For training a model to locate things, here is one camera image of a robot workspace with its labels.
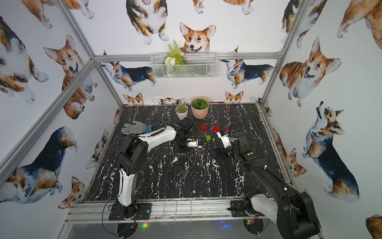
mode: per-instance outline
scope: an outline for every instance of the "white wire basket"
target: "white wire basket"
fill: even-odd
[[[155,79],[201,79],[216,77],[216,53],[185,53],[185,65],[165,65],[167,53],[151,54]]]

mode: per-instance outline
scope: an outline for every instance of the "corgi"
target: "corgi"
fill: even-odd
[[[192,30],[183,23],[180,23],[179,27],[183,37],[186,39],[185,45],[181,48],[184,53],[210,51],[210,40],[216,32],[215,25],[211,25],[203,31]]]
[[[154,105],[161,105],[161,104],[186,104],[187,99],[174,99],[174,98],[158,98],[158,97],[153,97],[151,98],[152,102]]]
[[[108,138],[108,131],[107,131],[107,129],[105,129],[101,140],[98,142],[97,146],[95,147],[93,156],[90,158],[90,160],[86,164],[87,169],[90,169],[90,168],[93,168],[96,166],[96,164],[99,160],[99,157],[101,156],[102,151],[105,148],[107,138]]]
[[[66,126],[56,130],[44,149],[29,165],[17,167],[0,188],[0,203],[34,203],[48,192],[52,196],[57,189],[60,193],[62,184],[58,181],[62,161],[67,148],[78,145],[73,132]]]
[[[343,38],[343,33],[348,32],[349,26],[362,18],[366,26],[371,29],[374,41],[382,49],[382,1],[381,0],[352,0],[345,11],[340,27],[338,38]]]
[[[281,141],[280,136],[278,135],[278,132],[275,129],[273,129],[273,132],[275,133],[275,136],[276,136],[278,148],[283,153],[285,162],[288,166],[289,171],[292,173],[293,177],[298,177],[306,173],[306,169],[303,166],[299,165],[297,162],[296,148],[294,148],[292,152],[290,153],[290,155],[288,155],[284,149],[283,143]]]
[[[317,120],[306,135],[303,157],[311,157],[326,176],[333,181],[331,191],[324,189],[326,195],[345,202],[355,202],[360,198],[357,181],[342,162],[332,144],[335,134],[345,134],[337,121],[337,116],[343,110],[335,111],[325,107],[324,102],[321,101],[316,111]]]
[[[1,16],[0,36],[0,91],[9,97],[18,92],[27,104],[33,104],[36,96],[29,89],[29,79],[34,77],[38,82],[45,82],[49,76],[37,70],[24,43]]]
[[[244,91],[240,92],[239,94],[236,94],[236,95],[233,95],[231,93],[229,93],[228,91],[225,92],[225,101],[221,101],[221,102],[211,102],[210,103],[226,103],[226,104],[229,104],[229,103],[240,103],[241,102],[241,98],[244,94]]]
[[[288,99],[292,95],[297,98],[297,104],[301,107],[301,100],[307,97],[321,82],[322,78],[337,70],[341,65],[341,59],[327,59],[321,52],[320,39],[317,37],[313,43],[310,57],[305,61],[291,62],[286,64],[280,72],[280,80],[288,87]]]
[[[204,0],[193,0],[193,1],[194,1],[194,8],[196,12],[199,14],[202,14],[204,12],[203,10]],[[253,7],[251,6],[251,3],[253,2],[253,0],[223,0],[223,1],[231,5],[240,5],[245,15],[248,15],[253,11]]]
[[[52,28],[49,19],[45,16],[44,5],[54,6],[53,0],[21,0],[26,8],[47,28]],[[64,0],[69,9],[78,9],[87,18],[94,18],[94,13],[87,7],[89,0]]]
[[[166,0],[127,0],[127,15],[138,35],[143,35],[143,43],[151,44],[151,34],[158,33],[162,41],[170,38],[165,34],[167,19]]]
[[[136,97],[130,97],[125,94],[123,95],[123,97],[127,100],[126,106],[144,105],[141,93],[139,93]]]
[[[237,47],[230,53],[237,53]],[[227,65],[227,78],[232,81],[233,88],[236,89],[240,83],[260,78],[259,85],[264,84],[272,75],[271,65],[246,65],[244,60],[221,60]]]
[[[366,227],[373,239],[382,239],[382,216],[366,218]]]
[[[44,47],[44,51],[52,60],[62,66],[65,72],[65,78],[62,83],[62,90],[64,90],[84,65],[81,57],[76,52],[73,38],[67,35],[65,46],[59,50]],[[98,83],[93,82],[90,75],[86,77],[82,85],[77,88],[76,92],[64,105],[64,110],[70,118],[77,119],[79,114],[85,109],[84,104],[86,100],[94,100],[94,96],[91,93],[93,87],[97,87],[97,85]]]
[[[254,96],[251,96],[249,99],[251,100],[252,103],[260,103],[260,101],[261,101],[261,98],[259,98],[259,97],[254,97]],[[271,117],[273,113],[272,113],[272,110],[269,108],[268,101],[265,102],[265,104],[264,104],[264,109],[265,109],[265,111],[267,112],[267,115],[268,115],[269,117]]]
[[[309,29],[316,23],[318,17],[321,15],[327,1],[328,0],[310,0],[310,6],[308,8],[309,14],[304,18],[298,30],[299,37],[296,43],[298,49],[300,49],[303,44],[303,37],[308,33]],[[295,18],[299,4],[300,0],[291,0],[285,9],[282,32],[285,31],[286,33],[284,38],[281,40],[281,43],[284,43],[288,37],[288,33]]]
[[[71,208],[73,203],[80,202],[85,195],[85,184],[76,177],[72,177],[72,191],[59,205],[59,209]]]
[[[129,91],[133,90],[131,88],[133,85],[145,80],[151,81],[151,86],[155,86],[157,82],[151,67],[124,68],[119,62],[102,62],[101,66],[107,70],[115,82],[123,85],[124,88],[129,88]]]

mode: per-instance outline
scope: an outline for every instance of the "pink pot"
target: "pink pot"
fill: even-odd
[[[194,115],[194,117],[197,119],[204,119],[208,114],[208,108],[210,107],[210,102],[204,97],[196,97],[195,99],[203,99],[203,100],[207,101],[207,103],[208,103],[208,106],[205,109],[194,109],[191,105],[191,110],[192,110],[192,114]]]

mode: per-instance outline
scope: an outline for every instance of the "white pot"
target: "white pot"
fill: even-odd
[[[176,112],[176,114],[177,114],[177,116],[178,116],[178,118],[179,118],[180,120],[182,120],[182,119],[184,119],[184,118],[187,117],[187,114],[188,114],[188,107],[187,107],[187,111],[186,111],[185,113],[178,113],[177,110],[176,110],[176,108],[177,108],[177,107],[175,107],[175,112]]]

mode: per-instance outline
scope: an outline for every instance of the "green plant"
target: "green plant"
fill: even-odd
[[[198,99],[194,99],[191,102],[191,105],[194,109],[205,109],[208,106],[208,102],[205,101],[204,99],[198,98]]]

